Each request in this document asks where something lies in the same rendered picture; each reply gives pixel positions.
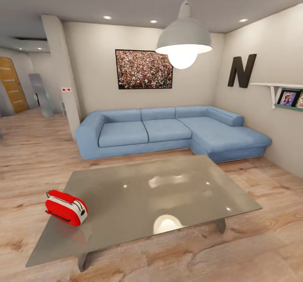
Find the radio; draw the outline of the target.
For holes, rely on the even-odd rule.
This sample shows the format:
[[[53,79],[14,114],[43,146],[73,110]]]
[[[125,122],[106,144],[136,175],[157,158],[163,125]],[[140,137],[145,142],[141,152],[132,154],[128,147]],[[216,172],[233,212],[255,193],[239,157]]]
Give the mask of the radio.
[[[85,203],[67,193],[51,190],[46,202],[48,214],[74,227],[82,224],[88,215]]]

